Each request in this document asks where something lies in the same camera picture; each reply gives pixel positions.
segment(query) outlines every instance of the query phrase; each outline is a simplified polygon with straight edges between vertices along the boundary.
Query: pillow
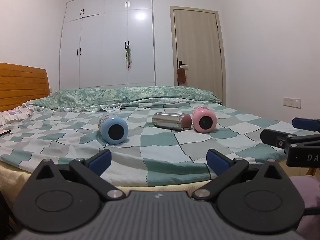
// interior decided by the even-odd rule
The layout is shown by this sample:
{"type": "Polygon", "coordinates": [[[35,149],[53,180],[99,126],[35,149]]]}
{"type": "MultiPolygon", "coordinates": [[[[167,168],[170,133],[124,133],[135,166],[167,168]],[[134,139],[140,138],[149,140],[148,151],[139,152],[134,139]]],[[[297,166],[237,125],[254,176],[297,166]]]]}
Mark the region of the pillow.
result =
{"type": "Polygon", "coordinates": [[[12,122],[19,122],[32,115],[32,110],[29,108],[15,108],[9,111],[0,112],[0,125],[5,125],[12,122]]]}

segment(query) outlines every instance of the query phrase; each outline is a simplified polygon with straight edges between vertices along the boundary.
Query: wooden headboard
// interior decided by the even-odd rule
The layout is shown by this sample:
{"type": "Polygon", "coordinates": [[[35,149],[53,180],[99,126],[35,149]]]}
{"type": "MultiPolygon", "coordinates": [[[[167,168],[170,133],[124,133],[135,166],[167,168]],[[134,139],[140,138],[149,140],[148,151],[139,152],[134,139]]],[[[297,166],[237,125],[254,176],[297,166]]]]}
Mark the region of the wooden headboard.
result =
{"type": "Polygon", "coordinates": [[[49,94],[45,69],[0,63],[0,112],[49,94]]]}

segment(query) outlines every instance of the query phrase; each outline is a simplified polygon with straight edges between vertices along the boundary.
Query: blue bottle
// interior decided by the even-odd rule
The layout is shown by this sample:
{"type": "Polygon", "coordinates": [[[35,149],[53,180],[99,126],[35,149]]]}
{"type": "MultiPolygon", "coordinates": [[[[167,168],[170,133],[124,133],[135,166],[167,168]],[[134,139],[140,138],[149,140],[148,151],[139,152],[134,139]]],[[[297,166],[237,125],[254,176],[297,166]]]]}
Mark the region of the blue bottle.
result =
{"type": "Polygon", "coordinates": [[[102,138],[108,144],[119,144],[124,142],[129,132],[125,120],[109,114],[100,119],[98,128],[102,138]]]}

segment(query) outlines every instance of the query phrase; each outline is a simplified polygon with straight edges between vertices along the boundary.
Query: stainless steel bottle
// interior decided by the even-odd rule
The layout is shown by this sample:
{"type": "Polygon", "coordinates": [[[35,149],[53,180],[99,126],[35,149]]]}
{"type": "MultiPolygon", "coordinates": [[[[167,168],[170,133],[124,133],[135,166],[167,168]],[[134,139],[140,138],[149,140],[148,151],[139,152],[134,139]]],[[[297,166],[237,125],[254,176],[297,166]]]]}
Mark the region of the stainless steel bottle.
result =
{"type": "Polygon", "coordinates": [[[155,127],[184,131],[191,128],[192,119],[189,114],[155,113],[152,123],[155,127]]]}

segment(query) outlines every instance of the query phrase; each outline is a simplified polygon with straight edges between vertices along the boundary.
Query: green floral duvet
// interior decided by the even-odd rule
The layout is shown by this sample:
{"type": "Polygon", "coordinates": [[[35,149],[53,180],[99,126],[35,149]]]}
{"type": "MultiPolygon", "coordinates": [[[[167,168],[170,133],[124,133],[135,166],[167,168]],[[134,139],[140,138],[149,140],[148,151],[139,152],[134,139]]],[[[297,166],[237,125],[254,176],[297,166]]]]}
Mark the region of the green floral duvet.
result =
{"type": "Polygon", "coordinates": [[[121,89],[84,88],[58,91],[37,100],[30,100],[26,106],[36,110],[63,112],[98,112],[119,110],[121,107],[163,106],[178,103],[221,101],[209,91],[192,87],[128,87],[121,89]]]}

